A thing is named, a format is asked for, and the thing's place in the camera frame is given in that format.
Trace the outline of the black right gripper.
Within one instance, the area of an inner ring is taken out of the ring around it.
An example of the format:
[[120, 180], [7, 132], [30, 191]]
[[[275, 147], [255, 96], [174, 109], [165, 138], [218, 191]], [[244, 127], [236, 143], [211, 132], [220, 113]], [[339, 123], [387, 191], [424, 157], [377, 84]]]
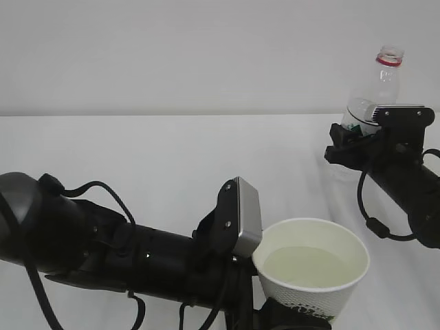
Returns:
[[426, 176], [424, 128], [383, 128], [363, 137], [360, 131], [333, 123], [329, 135], [333, 144], [326, 148], [324, 158], [330, 164], [369, 173], [405, 171], [415, 177]]

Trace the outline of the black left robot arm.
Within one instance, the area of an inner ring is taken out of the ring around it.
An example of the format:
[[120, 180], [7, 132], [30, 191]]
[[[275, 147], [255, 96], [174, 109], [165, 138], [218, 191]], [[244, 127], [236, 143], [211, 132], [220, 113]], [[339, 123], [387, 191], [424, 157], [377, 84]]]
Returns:
[[324, 316], [268, 298], [254, 308], [252, 253], [262, 239], [257, 189], [229, 179], [191, 236], [138, 225], [126, 206], [119, 212], [83, 198], [101, 181], [73, 190], [44, 174], [1, 176], [1, 259], [25, 267], [43, 315], [54, 315], [42, 278], [83, 289], [126, 293], [137, 303], [134, 328], [146, 315], [142, 295], [219, 312], [228, 329], [330, 329]]

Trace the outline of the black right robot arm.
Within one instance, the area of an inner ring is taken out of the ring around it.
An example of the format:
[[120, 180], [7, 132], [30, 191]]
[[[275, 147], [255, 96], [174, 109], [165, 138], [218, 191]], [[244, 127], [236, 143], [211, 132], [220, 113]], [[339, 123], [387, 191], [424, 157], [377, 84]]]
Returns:
[[[367, 228], [381, 239], [417, 240], [427, 248], [439, 248], [439, 176], [424, 166], [425, 129], [384, 127], [362, 137], [333, 123], [329, 135], [333, 141], [324, 153], [330, 164], [360, 172], [356, 199]], [[363, 187], [370, 177], [407, 215], [410, 234], [393, 234], [388, 226], [368, 214]]]

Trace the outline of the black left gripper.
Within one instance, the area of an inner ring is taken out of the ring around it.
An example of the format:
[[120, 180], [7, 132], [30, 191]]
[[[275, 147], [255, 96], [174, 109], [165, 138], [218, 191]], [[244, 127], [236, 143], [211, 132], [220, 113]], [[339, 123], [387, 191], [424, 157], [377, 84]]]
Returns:
[[232, 251], [232, 245], [238, 240], [232, 238], [231, 228], [226, 234], [226, 238], [215, 241], [220, 232], [213, 228], [199, 226], [192, 233], [195, 252], [191, 256], [191, 270], [194, 274], [205, 274], [206, 279], [188, 281], [187, 291], [191, 297], [185, 299], [185, 306], [202, 305], [204, 299], [195, 294], [196, 289], [204, 294], [212, 290], [206, 299], [211, 310], [201, 329], [209, 329], [220, 311], [225, 314], [227, 329], [332, 329], [327, 320], [302, 313], [296, 307], [286, 307], [273, 298], [268, 298], [256, 310], [252, 284], [256, 268], [249, 256], [242, 257]]

